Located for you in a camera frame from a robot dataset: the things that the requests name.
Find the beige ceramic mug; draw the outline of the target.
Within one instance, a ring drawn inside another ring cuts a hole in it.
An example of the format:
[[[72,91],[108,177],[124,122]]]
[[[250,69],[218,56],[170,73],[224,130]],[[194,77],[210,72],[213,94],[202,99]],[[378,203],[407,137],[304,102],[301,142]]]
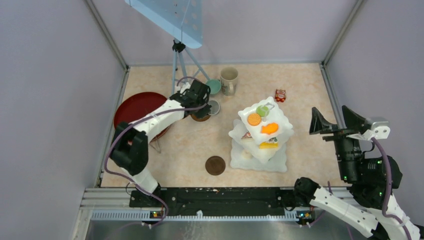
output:
[[[238,83],[239,72],[234,67],[225,67],[220,71],[221,91],[225,96],[233,96]]]

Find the medium brown wooden coaster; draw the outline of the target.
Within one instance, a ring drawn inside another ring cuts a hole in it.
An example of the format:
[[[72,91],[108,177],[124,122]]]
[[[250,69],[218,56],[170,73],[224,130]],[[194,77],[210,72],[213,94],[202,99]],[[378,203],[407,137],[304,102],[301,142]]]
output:
[[[204,116],[204,117],[199,118],[199,117],[196,117],[194,114],[192,114],[192,115],[191,115],[191,118],[192,118],[194,121],[196,121],[196,122],[205,122],[205,121],[207,121],[210,117],[211,117],[210,115],[206,115],[206,116]]]

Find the teal ceramic cup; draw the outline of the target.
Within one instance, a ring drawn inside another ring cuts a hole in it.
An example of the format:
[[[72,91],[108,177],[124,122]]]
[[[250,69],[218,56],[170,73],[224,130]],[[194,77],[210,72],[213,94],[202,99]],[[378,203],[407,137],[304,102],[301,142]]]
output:
[[[210,88],[211,95],[216,95],[221,91],[221,82],[218,79],[210,79],[206,82],[206,85]]]

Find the round beige biscuit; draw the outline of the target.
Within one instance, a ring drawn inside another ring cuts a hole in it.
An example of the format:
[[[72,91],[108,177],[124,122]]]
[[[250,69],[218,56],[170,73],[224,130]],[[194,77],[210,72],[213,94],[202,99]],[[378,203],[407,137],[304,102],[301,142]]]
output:
[[[262,121],[262,117],[258,113],[251,113],[247,116],[247,123],[250,126],[258,126]]]

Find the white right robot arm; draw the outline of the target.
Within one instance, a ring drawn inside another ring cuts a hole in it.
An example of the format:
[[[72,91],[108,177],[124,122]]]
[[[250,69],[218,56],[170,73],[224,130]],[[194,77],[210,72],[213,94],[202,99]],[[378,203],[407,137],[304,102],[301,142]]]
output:
[[[421,240],[424,228],[414,224],[399,206],[394,190],[402,173],[386,154],[380,140],[391,132],[383,117],[363,117],[342,107],[345,127],[326,120],[313,107],[309,133],[333,142],[342,181],[356,201],[349,204],[310,178],[296,180],[293,200],[299,206],[314,206],[342,220],[369,240]]]

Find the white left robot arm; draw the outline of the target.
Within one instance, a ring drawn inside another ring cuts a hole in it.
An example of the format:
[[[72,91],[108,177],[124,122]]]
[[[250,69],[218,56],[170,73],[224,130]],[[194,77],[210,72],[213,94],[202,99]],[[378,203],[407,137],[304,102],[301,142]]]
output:
[[[194,115],[198,119],[210,113],[211,88],[196,78],[185,83],[161,106],[130,123],[121,122],[115,129],[106,160],[112,160],[121,170],[118,176],[127,179],[142,192],[141,200],[149,207],[160,202],[158,181],[147,168],[149,144],[154,137],[173,123]]]

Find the round green macaron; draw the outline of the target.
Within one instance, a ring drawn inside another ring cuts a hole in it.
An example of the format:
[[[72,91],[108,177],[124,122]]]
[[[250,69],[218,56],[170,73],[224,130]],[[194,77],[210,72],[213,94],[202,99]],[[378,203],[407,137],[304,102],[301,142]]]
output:
[[[265,118],[269,115],[270,108],[266,105],[260,105],[256,108],[256,114],[258,114],[261,118]]]

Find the clear plastic tongs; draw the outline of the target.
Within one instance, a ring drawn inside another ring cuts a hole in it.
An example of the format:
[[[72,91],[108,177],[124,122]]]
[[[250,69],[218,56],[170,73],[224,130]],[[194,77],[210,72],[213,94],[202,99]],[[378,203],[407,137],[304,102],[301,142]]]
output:
[[[152,147],[157,153],[159,153],[159,154],[162,153],[160,142],[159,142],[159,139],[157,137],[152,139],[152,141],[149,143],[149,146]]]

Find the grey ceramic cup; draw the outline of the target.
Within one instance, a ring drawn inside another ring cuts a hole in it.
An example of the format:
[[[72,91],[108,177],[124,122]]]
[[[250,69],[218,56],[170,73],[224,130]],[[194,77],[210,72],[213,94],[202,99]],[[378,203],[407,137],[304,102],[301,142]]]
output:
[[[221,105],[218,101],[211,99],[208,104],[210,105],[209,115],[214,116],[220,112]]]

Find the white cream puff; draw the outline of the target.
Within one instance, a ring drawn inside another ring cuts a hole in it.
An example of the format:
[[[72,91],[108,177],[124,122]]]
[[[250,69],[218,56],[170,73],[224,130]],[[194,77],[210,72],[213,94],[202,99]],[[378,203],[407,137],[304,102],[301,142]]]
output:
[[[245,160],[252,158],[252,154],[249,151],[246,151],[246,150],[243,150],[240,155]]]

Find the yellow cheesecake slice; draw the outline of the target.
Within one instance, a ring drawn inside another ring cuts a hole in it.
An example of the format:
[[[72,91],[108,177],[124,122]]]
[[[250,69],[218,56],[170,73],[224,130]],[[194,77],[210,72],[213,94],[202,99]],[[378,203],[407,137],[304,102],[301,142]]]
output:
[[[264,141],[259,145],[259,149],[274,149],[278,147],[279,147],[279,141],[276,137],[273,137],[267,141]]]

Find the orange fish-shaped cookie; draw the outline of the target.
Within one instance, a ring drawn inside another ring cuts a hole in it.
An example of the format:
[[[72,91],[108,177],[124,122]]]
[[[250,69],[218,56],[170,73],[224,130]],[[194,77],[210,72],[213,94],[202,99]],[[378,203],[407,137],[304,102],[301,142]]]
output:
[[[272,135],[279,130],[279,125],[275,122],[263,125],[260,132],[262,134]]]

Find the dark brown wooden coaster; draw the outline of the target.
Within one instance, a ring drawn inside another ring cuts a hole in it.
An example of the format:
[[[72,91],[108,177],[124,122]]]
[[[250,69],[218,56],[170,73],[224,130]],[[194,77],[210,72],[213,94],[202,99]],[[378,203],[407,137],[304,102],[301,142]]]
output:
[[[220,156],[211,156],[205,162],[205,169],[212,176],[221,175],[226,169],[226,162]]]

